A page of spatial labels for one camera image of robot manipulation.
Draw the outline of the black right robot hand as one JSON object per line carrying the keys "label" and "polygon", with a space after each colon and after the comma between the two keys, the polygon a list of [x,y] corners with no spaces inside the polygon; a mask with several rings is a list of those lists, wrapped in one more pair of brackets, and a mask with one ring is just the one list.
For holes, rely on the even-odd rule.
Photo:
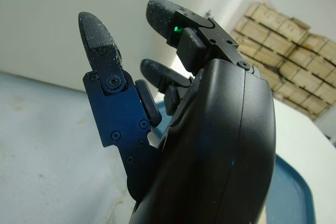
{"label": "black right robot hand", "polygon": [[146,19],[185,78],[149,59],[133,81],[105,25],[78,15],[83,77],[102,145],[118,148],[135,200],[131,223],[257,223],[276,159],[272,91],[212,18],[149,0]]}

